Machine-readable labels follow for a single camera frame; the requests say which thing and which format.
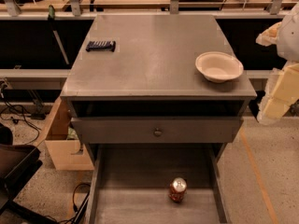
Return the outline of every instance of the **black chair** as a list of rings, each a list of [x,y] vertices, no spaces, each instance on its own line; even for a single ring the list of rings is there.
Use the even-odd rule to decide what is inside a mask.
[[[9,209],[30,223],[57,223],[13,201],[42,165],[42,161],[39,159],[40,151],[37,147],[13,146],[12,133],[5,128],[1,126],[0,129],[0,215]]]

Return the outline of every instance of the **white bowl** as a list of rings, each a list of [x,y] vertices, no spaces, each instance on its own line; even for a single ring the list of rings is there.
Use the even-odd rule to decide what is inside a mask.
[[[238,78],[244,70],[243,64],[236,57],[217,51],[201,54],[195,65],[206,79],[215,83]]]

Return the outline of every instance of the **cabinet top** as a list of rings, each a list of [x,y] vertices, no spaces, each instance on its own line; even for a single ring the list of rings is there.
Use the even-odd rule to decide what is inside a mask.
[[[89,41],[116,41],[111,51],[86,51]],[[234,55],[211,15],[99,15],[87,34],[61,96],[255,97],[249,79],[215,84],[195,67],[208,51]]]

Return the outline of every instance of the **drawer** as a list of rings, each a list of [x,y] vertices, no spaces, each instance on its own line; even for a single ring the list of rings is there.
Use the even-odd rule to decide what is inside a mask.
[[[228,143],[242,125],[239,117],[72,119],[85,144]]]

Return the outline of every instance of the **drawer handle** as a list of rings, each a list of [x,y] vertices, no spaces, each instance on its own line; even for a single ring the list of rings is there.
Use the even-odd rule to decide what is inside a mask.
[[[162,131],[159,128],[156,128],[153,132],[153,135],[155,135],[156,137],[160,137],[162,135]]]

